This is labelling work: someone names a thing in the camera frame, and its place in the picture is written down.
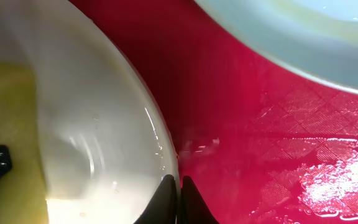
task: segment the red surface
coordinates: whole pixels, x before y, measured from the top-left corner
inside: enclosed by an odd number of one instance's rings
[[[253,53],[189,0],[72,0],[143,76],[220,223],[358,223],[358,96]]]

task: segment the wet red surface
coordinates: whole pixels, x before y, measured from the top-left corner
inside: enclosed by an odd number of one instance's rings
[[[72,0],[154,94],[223,224],[358,223],[358,96],[255,54],[187,0]]]

